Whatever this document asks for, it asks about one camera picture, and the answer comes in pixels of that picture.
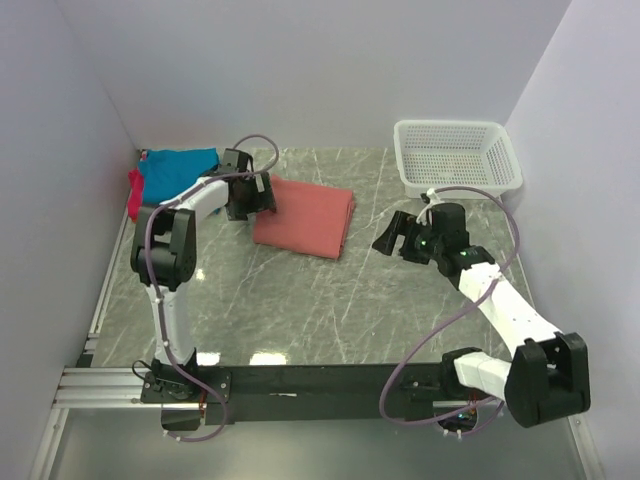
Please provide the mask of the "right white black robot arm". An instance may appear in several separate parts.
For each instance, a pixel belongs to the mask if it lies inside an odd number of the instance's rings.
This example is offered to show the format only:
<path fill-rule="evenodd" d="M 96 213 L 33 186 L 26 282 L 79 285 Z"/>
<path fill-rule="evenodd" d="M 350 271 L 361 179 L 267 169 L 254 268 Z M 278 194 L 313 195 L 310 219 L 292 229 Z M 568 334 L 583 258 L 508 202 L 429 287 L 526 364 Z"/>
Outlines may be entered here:
<path fill-rule="evenodd" d="M 482 246 L 473 245 L 465 209 L 443 203 L 419 215 L 397 211 L 374 250 L 408 262 L 434 262 L 439 273 L 489 321 L 511 359 L 475 347 L 443 355 L 438 389 L 452 399 L 482 392 L 505 402 L 523 427 L 589 410 L 588 349 L 576 333 L 563 333 L 518 293 Z"/>

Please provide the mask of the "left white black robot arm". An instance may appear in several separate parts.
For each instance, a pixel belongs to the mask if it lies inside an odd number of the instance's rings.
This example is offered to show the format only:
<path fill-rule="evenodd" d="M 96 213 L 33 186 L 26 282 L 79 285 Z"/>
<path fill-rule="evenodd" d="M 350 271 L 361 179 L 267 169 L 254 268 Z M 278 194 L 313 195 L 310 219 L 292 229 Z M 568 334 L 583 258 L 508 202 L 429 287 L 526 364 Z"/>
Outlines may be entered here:
<path fill-rule="evenodd" d="M 186 368 L 196 357 L 190 333 L 187 290 L 197 263 L 197 229 L 214 211 L 230 221 L 276 210 L 270 175 L 201 177 L 158 206 L 141 207 L 130 264 L 145 286 L 154 321 L 154 361 L 179 365 L 165 377 L 164 389 L 176 401 L 193 399 L 200 388 L 197 373 Z"/>

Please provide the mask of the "salmon pink t shirt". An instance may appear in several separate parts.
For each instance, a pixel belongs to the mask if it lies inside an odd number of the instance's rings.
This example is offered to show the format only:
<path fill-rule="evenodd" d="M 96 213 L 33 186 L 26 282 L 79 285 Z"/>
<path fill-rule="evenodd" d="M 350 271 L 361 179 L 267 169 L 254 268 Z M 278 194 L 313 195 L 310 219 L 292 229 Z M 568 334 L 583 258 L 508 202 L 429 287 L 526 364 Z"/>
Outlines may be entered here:
<path fill-rule="evenodd" d="M 298 254 L 337 260 L 355 208 L 348 189 L 271 178 L 274 212 L 256 216 L 253 241 Z"/>

